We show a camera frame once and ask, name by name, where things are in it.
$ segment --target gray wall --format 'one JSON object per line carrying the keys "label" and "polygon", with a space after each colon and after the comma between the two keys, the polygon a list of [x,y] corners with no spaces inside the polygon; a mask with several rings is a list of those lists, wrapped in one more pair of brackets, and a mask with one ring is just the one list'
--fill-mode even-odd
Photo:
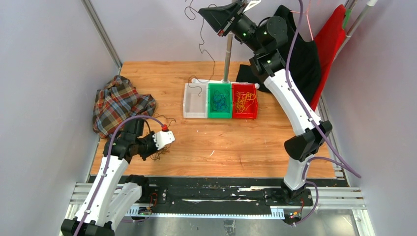
{"label": "gray wall", "polygon": [[[358,14],[363,3],[357,6]],[[417,1],[379,0],[334,62],[324,97],[362,179],[376,235],[415,235]]]}
{"label": "gray wall", "polygon": [[[203,18],[197,14],[194,21],[184,15],[184,8],[190,0],[92,0],[100,20],[108,33],[112,44],[123,61],[130,60],[210,60],[204,53],[200,54],[198,44]],[[313,0],[310,20],[313,35],[324,25],[333,10],[345,0]],[[192,6],[198,10],[215,3],[227,5],[231,0],[195,0]],[[247,15],[254,21],[271,16],[279,5],[299,11],[297,0],[262,0],[249,10]],[[304,20],[301,35],[310,41],[307,21]],[[215,60],[224,60],[226,37],[219,37],[205,22],[203,38],[207,49]],[[253,56],[245,45],[234,41],[232,60],[244,61]]]}
{"label": "gray wall", "polygon": [[0,0],[0,235],[56,236],[117,72],[81,1]]}

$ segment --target gray floor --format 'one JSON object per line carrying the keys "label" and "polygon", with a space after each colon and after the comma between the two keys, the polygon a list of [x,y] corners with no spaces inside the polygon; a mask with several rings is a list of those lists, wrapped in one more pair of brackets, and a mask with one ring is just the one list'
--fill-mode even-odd
{"label": "gray floor", "polygon": [[321,210],[314,213],[295,228],[281,220],[234,221],[202,218],[151,218],[146,222],[121,223],[116,236],[357,236],[357,229],[350,210]]}

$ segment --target pink string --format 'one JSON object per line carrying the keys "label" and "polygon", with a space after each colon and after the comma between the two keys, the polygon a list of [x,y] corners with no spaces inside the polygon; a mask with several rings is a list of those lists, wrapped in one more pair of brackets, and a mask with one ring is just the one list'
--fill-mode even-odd
{"label": "pink string", "polygon": [[[313,32],[311,31],[310,19],[308,18],[308,11],[310,10],[310,5],[311,5],[311,0],[309,0],[309,1],[308,1],[308,7],[307,7],[307,10],[306,10],[303,14],[304,14],[304,15],[306,15],[306,18],[307,18],[307,24],[308,24],[308,29],[310,30],[311,41],[313,41],[313,40],[314,40],[314,37],[313,37]],[[299,12],[299,11],[291,11],[291,12],[300,14],[300,12]]]}

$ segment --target black cloth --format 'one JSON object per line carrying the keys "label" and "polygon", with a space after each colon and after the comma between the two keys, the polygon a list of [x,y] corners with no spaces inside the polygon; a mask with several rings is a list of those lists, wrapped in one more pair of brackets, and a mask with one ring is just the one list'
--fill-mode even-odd
{"label": "black cloth", "polygon": [[[279,6],[275,12],[275,16],[283,17],[287,22],[288,42],[278,48],[281,56],[286,62],[291,42],[297,28],[292,12],[285,6]],[[296,43],[291,56],[290,73],[304,99],[307,103],[310,103],[320,83],[321,67],[317,54],[316,43],[314,41],[305,42],[300,34],[297,35]],[[259,91],[270,92],[252,73],[250,67],[247,65],[240,65],[236,81],[258,83],[261,85]]]}

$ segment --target robotic arm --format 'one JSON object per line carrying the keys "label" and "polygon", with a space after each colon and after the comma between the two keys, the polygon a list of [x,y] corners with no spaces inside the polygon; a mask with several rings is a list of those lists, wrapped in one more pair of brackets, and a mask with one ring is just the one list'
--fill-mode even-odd
{"label": "robotic arm", "polygon": [[247,1],[243,0],[226,6],[201,8],[198,12],[219,36],[232,32],[238,41],[254,52],[254,57],[249,60],[252,72],[272,92],[291,122],[295,136],[284,144],[290,163],[281,186],[282,197],[290,203],[305,190],[304,168],[324,143],[312,121],[319,124],[326,136],[332,125],[329,121],[321,121],[311,109],[308,111],[309,118],[294,93],[306,107],[309,108],[309,105],[297,87],[286,80],[285,70],[282,70],[286,63],[278,50],[288,41],[285,19],[272,16],[257,26],[244,14],[246,7]]}
{"label": "robotic arm", "polygon": [[61,225],[64,236],[114,236],[117,226],[129,208],[142,196],[149,195],[148,178],[130,175],[121,191],[112,200],[117,183],[134,155],[139,154],[146,160],[175,141],[172,131],[169,131],[166,125],[162,131],[151,131],[143,138],[138,138],[143,135],[144,122],[143,119],[126,122],[124,129],[115,135],[109,160],[107,156],[111,141],[106,143],[100,171],[84,204],[74,219],[65,219]]}

